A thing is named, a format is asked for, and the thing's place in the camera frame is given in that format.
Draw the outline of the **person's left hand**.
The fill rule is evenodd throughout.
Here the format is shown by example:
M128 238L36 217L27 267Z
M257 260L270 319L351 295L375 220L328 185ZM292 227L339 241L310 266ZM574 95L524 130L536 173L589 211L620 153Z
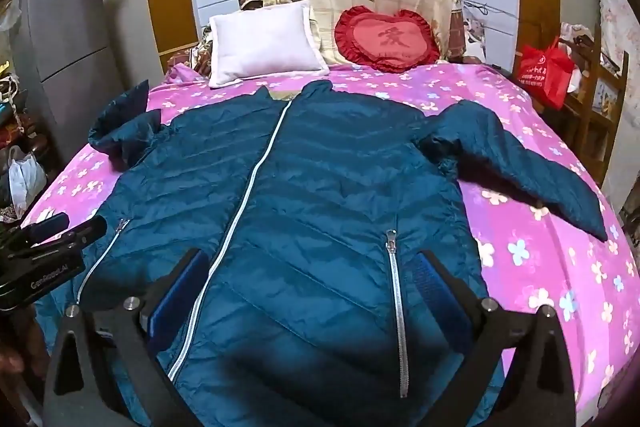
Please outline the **person's left hand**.
M2 312L1 391L23 419L29 415L18 394L18 381L25 369L30 369L40 381L45 381L49 360L35 306Z

